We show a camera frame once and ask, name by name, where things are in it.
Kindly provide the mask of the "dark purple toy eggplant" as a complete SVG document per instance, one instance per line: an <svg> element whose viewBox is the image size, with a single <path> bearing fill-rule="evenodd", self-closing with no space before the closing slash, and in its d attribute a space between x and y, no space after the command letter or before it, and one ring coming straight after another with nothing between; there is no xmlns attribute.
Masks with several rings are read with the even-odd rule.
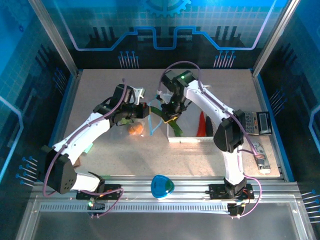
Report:
<svg viewBox="0 0 320 240"><path fill-rule="evenodd" d="M205 117L205 135L207 137L213 137L214 136L214 125L209 116Z"/></svg>

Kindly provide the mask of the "blue dome button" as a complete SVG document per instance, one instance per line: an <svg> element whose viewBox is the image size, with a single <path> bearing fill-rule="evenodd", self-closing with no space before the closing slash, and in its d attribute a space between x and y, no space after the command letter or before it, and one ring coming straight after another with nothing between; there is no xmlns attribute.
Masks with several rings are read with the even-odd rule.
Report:
<svg viewBox="0 0 320 240"><path fill-rule="evenodd" d="M175 190L173 181L165 175L155 175L150 185L151 194L158 200L167 198Z"/></svg>

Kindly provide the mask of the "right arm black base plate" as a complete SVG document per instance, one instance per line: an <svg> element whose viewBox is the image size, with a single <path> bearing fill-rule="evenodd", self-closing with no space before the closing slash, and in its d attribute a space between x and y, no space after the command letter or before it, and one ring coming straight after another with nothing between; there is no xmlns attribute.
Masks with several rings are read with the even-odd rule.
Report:
<svg viewBox="0 0 320 240"><path fill-rule="evenodd" d="M224 184L209 184L205 191L211 200L254 200L255 195L251 184L247 184L242 190L232 195L225 189Z"/></svg>

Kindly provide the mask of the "grey desk calculator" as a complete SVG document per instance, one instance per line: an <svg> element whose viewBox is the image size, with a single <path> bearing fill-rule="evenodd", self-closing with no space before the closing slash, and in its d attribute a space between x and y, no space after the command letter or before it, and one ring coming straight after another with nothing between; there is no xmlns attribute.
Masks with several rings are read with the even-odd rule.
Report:
<svg viewBox="0 0 320 240"><path fill-rule="evenodd" d="M245 130L248 135L262 136L273 133L270 113L268 111L245 111Z"/></svg>

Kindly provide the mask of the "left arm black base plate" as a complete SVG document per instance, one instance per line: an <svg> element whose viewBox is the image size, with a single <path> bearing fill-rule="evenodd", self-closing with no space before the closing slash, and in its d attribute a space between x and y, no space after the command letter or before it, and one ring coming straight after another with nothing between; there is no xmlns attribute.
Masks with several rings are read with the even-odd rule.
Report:
<svg viewBox="0 0 320 240"><path fill-rule="evenodd" d="M106 195L92 195L87 194L82 191L76 194L77 200L117 200L121 195L121 191L119 190L122 186L120 184L104 184L103 188L99 189L99 193L108 192Z"/></svg>

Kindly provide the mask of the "white plastic basket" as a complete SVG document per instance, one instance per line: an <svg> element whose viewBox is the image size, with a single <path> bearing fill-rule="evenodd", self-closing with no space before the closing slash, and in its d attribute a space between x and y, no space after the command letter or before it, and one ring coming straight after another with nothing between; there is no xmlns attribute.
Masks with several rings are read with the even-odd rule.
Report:
<svg viewBox="0 0 320 240"><path fill-rule="evenodd" d="M191 101L191 105L181 113L176 121L183 131L182 137L175 137L170 126L167 127L167 138L170 143L200 143L213 142L213 137L197 137L199 117L203 112L205 116L209 116L213 125L216 127L222 122L223 111L215 104L222 102L217 99L206 87L198 81L192 81L188 87L184 89L184 96Z"/></svg>

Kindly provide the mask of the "orange toy bell pepper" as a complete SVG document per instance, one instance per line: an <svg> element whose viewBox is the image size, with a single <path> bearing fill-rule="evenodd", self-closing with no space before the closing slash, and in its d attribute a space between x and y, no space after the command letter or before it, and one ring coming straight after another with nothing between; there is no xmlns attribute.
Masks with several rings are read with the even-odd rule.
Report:
<svg viewBox="0 0 320 240"><path fill-rule="evenodd" d="M144 131L144 126L140 122L130 124L127 131L128 131L128 134L132 136L141 135L142 132Z"/></svg>

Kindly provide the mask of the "bright red toy chili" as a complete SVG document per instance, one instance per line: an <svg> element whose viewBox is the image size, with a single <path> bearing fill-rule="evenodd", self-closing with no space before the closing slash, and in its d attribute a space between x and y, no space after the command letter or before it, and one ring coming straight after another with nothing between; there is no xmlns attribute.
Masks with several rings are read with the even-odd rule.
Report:
<svg viewBox="0 0 320 240"><path fill-rule="evenodd" d="M206 120L204 112L201 111L199 115L199 123L198 123L198 129L197 129L197 137L205 137L206 136Z"/></svg>

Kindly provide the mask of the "black connector box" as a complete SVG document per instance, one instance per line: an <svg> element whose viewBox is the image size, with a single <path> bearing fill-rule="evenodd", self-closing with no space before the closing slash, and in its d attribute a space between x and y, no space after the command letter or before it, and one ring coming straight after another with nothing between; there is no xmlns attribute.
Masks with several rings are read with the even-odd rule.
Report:
<svg viewBox="0 0 320 240"><path fill-rule="evenodd" d="M239 218L245 211L245 205L244 204L236 204L236 203L228 203L227 210L228 210L229 215L231 217Z"/></svg>
<svg viewBox="0 0 320 240"><path fill-rule="evenodd" d="M106 211L104 203L95 202L93 200L87 203L87 213L93 219Z"/></svg>

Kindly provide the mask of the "aluminium frame post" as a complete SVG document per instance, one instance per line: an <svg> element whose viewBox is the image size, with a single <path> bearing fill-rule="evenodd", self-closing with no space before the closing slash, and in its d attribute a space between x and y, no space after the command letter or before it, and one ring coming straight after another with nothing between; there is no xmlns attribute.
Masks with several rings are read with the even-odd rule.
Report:
<svg viewBox="0 0 320 240"><path fill-rule="evenodd" d="M76 77L78 75L78 68L42 0L28 0L28 2L70 74L73 77Z"/></svg>
<svg viewBox="0 0 320 240"><path fill-rule="evenodd" d="M262 70L263 66L267 62L269 56L271 55L274 47L279 41L280 37L284 33L290 19L296 11L301 0L288 0L282 11L279 19L277 20L265 46L263 47L257 61L255 62L252 70L252 76L257 77Z"/></svg>

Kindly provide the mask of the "aluminium front rail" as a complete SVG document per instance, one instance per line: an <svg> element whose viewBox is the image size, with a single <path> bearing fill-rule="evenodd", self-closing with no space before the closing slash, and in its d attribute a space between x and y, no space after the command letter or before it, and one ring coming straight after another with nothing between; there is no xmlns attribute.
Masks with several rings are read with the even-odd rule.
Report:
<svg viewBox="0 0 320 240"><path fill-rule="evenodd" d="M121 202L158 202L151 193L151 176L106 176L108 184L120 184L124 189ZM198 203L208 202L210 197L205 193L210 184L222 184L223 180L218 177L204 176L170 176L175 189L171 195L163 199L168 203ZM261 179L262 186L261 203L285 203L301 200L301 194L296 182L285 182L281 179ZM52 202L54 200L75 201L74 191L60 195L55 194L49 198L42 195L42 185L35 183L30 194L30 200L39 202Z"/></svg>

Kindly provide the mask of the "curved green toy cucumber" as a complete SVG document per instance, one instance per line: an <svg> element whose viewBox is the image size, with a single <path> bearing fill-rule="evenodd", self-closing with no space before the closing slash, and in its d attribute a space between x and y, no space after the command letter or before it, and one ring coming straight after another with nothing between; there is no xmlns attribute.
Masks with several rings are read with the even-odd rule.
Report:
<svg viewBox="0 0 320 240"><path fill-rule="evenodd" d="M175 137L182 137L183 136L183 131L179 127L179 125L176 123L175 120L169 121L168 124L171 127L171 129L173 130Z"/></svg>

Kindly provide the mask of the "clear blue-zipper zip-top bag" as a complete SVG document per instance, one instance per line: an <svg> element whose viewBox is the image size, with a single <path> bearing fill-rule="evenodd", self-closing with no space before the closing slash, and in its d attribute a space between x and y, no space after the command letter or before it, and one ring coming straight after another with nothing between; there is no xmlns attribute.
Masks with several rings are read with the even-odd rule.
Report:
<svg viewBox="0 0 320 240"><path fill-rule="evenodd" d="M157 126L155 126L155 125L153 124L152 115L155 115L155 114L152 113L152 112L150 112L150 115L149 115L148 117L146 117L146 118L144 118L144 119L140 119L140 117L141 117L141 112L142 112L142 107L141 107L140 103L139 103L139 105L137 105L137 108L136 108L136 110L137 110L136 116L131 117L130 119L133 119L133 120L134 120L134 123L132 123L132 124L135 124L135 123L141 123L141 124L143 124L144 130L143 130L142 134L140 134L140 135L129 135L129 133L128 133L128 127L129 127L130 124L122 125L122 126L117 126L117 125L115 124L115 126L117 126L117 127L124 127L124 129L126 130L126 133L127 133L129 136L141 136L141 137L144 137L144 136L152 136L161 123L159 123ZM147 105L148 105L148 108L151 107L151 106L156 107L156 106L152 105L151 102L150 102L149 104L147 104Z"/></svg>

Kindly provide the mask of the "long dark green toy cucumber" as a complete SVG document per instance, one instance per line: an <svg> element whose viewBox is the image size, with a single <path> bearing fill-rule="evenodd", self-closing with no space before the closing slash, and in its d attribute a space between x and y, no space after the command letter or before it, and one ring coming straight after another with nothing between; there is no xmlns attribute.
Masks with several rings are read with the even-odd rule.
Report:
<svg viewBox="0 0 320 240"><path fill-rule="evenodd" d="M153 114L155 114L155 115L157 115L159 117L162 117L163 113L159 108L154 107L154 106L150 106L149 108L150 108L150 112L151 113L153 113Z"/></svg>

